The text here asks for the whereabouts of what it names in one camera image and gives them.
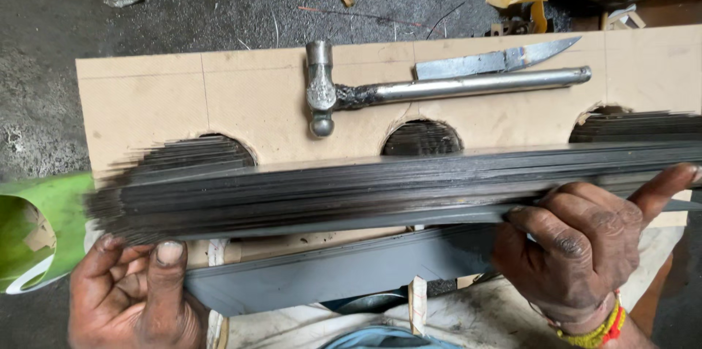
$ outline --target yellow thread bracelet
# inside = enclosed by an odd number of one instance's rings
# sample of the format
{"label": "yellow thread bracelet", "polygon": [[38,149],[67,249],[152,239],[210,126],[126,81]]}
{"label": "yellow thread bracelet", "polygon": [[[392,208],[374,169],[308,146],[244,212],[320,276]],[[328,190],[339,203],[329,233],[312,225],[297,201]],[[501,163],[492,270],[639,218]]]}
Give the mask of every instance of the yellow thread bracelet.
{"label": "yellow thread bracelet", "polygon": [[619,299],[614,303],[614,309],[609,314],[607,320],[604,321],[594,331],[583,335],[567,335],[563,330],[558,329],[556,334],[571,345],[579,346],[585,349],[599,348],[610,339],[617,339],[621,332],[621,327],[624,326],[626,319],[626,311],[619,303]]}

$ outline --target blue fabric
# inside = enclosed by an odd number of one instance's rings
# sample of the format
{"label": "blue fabric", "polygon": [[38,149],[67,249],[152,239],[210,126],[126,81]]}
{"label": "blue fabric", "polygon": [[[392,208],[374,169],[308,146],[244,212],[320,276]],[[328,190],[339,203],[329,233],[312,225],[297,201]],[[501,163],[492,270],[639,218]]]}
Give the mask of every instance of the blue fabric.
{"label": "blue fabric", "polygon": [[411,331],[399,327],[373,326],[338,336],[320,349],[461,349],[459,346],[440,341],[430,336],[412,335]]}

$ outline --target green tape roll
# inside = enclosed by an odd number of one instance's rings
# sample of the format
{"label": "green tape roll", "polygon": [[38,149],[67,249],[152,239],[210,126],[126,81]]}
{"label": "green tape roll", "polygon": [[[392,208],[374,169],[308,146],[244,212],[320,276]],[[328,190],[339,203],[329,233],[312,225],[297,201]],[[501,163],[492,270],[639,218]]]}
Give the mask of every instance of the green tape roll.
{"label": "green tape roll", "polygon": [[[83,195],[92,189],[90,173],[0,184],[0,293],[42,262],[48,265],[46,272],[31,279],[23,289],[65,275],[83,258],[86,222]],[[56,248],[32,251],[24,243],[24,238],[36,227],[25,218],[27,202],[51,225],[56,234]]]}

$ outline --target hand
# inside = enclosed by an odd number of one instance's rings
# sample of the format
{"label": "hand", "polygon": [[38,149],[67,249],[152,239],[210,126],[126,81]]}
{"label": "hand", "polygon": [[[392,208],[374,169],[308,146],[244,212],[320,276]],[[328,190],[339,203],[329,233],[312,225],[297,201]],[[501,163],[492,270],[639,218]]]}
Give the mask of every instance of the hand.
{"label": "hand", "polygon": [[185,245],[123,243],[104,235],[71,273],[71,347],[204,347],[206,310],[182,289]]}
{"label": "hand", "polygon": [[558,187],[538,206],[507,214],[493,264],[566,333],[592,331],[613,309],[613,291],[639,264],[641,231],[673,195],[699,179],[699,169],[672,166],[628,200],[589,183]]}

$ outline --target steel blade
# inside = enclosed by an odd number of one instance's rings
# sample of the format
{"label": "steel blade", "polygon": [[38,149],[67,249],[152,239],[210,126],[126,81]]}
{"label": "steel blade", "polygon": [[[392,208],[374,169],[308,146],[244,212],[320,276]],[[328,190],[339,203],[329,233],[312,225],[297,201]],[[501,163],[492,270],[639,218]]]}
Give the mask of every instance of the steel blade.
{"label": "steel blade", "polygon": [[581,37],[552,40],[480,55],[417,63],[418,80],[509,72],[538,64],[572,46]]}
{"label": "steel blade", "polygon": [[580,36],[550,42],[536,43],[505,50],[505,71],[516,71],[545,61],[580,40]]}

